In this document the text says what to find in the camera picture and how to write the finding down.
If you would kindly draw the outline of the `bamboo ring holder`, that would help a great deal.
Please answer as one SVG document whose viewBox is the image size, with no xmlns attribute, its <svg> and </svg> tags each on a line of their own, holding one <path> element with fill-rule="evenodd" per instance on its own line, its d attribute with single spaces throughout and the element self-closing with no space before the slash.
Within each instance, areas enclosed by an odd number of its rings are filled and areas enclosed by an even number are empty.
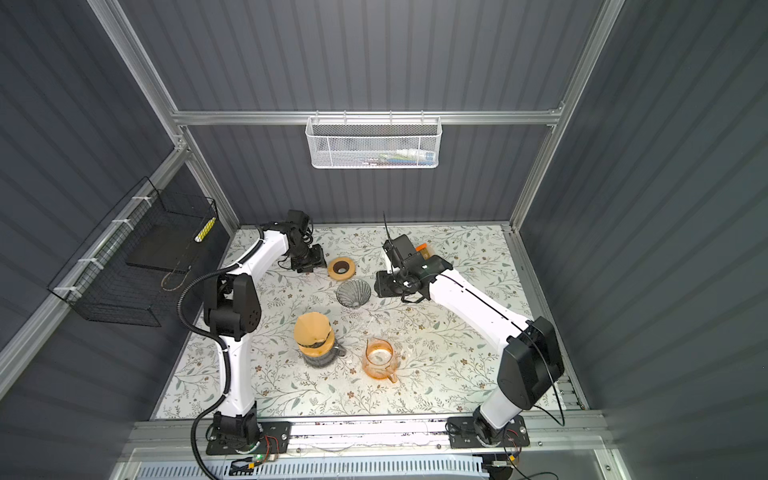
<svg viewBox="0 0 768 480">
<path fill-rule="evenodd" d="M 332 280 L 343 282 L 356 274 L 356 263 L 349 257 L 338 257 L 328 263 L 327 270 Z"/>
<path fill-rule="evenodd" d="M 298 348 L 305 357 L 320 358 L 331 352 L 334 349 L 335 344 L 336 340 L 334 338 L 329 338 L 322 343 L 316 342 L 309 346 L 299 344 Z"/>
</svg>

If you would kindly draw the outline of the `grey glass dripper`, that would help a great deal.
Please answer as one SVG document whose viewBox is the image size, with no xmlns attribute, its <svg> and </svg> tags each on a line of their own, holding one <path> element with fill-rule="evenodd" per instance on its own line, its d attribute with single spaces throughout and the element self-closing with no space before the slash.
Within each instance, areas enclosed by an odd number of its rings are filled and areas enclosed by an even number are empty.
<svg viewBox="0 0 768 480">
<path fill-rule="evenodd" d="M 340 305 L 349 309 L 357 309 L 367 304 L 371 298 L 371 286 L 361 279 L 344 281 L 336 290 L 336 299 Z"/>
</svg>

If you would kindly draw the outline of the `orange glass carafe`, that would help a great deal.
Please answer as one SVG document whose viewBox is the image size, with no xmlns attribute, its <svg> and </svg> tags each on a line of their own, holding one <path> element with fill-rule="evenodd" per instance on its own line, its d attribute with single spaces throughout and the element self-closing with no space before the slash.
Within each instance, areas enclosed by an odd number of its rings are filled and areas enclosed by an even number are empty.
<svg viewBox="0 0 768 480">
<path fill-rule="evenodd" d="M 363 371 L 372 379 L 397 383 L 399 357 L 393 346 L 386 340 L 370 338 L 362 357 Z"/>
</svg>

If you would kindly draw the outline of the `grey glass carafe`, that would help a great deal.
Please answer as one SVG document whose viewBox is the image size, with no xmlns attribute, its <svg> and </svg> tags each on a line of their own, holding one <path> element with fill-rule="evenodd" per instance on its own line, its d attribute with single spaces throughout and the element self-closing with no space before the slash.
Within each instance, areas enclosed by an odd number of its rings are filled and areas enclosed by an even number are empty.
<svg viewBox="0 0 768 480">
<path fill-rule="evenodd" d="M 335 359 L 345 357 L 347 350 L 345 347 L 339 344 L 334 344 L 326 353 L 319 356 L 311 356 L 306 353 L 301 353 L 301 358 L 310 367 L 324 368 L 330 365 Z"/>
</svg>

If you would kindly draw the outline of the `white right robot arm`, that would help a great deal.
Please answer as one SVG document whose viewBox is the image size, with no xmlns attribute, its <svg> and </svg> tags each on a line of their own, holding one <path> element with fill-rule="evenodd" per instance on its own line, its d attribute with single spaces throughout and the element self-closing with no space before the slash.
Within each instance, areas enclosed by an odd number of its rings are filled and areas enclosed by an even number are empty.
<svg viewBox="0 0 768 480">
<path fill-rule="evenodd" d="M 501 443 L 512 420 L 534 408 L 565 372 L 554 325 L 502 306 L 447 260 L 425 259 L 405 235 L 387 238 L 382 251 L 386 268 L 374 282 L 379 297 L 411 303 L 418 294 L 418 302 L 429 300 L 452 312 L 499 354 L 496 388 L 475 409 L 473 430 L 483 445 Z"/>
</svg>

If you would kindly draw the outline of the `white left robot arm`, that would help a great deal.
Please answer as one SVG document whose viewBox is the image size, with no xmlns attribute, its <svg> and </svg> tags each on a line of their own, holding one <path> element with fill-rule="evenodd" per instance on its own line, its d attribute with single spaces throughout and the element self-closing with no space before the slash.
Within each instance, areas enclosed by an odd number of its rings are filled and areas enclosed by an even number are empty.
<svg viewBox="0 0 768 480">
<path fill-rule="evenodd" d="M 303 211 L 290 210 L 286 220 L 259 227 L 255 241 L 236 260 L 203 281 L 204 322 L 218 343 L 221 387 L 213 431 L 247 445 L 262 437 L 249 373 L 248 343 L 262 319 L 256 284 L 281 259 L 298 273 L 326 266 L 322 247 L 313 242 L 312 220 Z"/>
</svg>

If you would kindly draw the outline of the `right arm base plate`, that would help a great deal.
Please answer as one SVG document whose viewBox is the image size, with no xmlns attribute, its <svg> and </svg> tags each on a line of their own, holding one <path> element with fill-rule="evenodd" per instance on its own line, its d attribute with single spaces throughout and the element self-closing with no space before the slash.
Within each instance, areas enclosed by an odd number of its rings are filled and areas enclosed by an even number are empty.
<svg viewBox="0 0 768 480">
<path fill-rule="evenodd" d="M 503 428 L 494 428 L 477 415 L 449 417 L 445 431 L 453 449 L 522 448 L 530 445 L 528 430 L 520 415 Z"/>
</svg>

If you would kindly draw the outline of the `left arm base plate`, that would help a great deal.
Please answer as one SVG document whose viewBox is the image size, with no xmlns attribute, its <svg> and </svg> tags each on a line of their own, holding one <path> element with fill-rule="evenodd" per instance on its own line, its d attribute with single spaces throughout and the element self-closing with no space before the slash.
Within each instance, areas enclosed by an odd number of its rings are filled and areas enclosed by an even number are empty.
<svg viewBox="0 0 768 480">
<path fill-rule="evenodd" d="M 292 424 L 286 421 L 214 420 L 205 433 L 208 456 L 280 455 L 287 452 Z"/>
</svg>

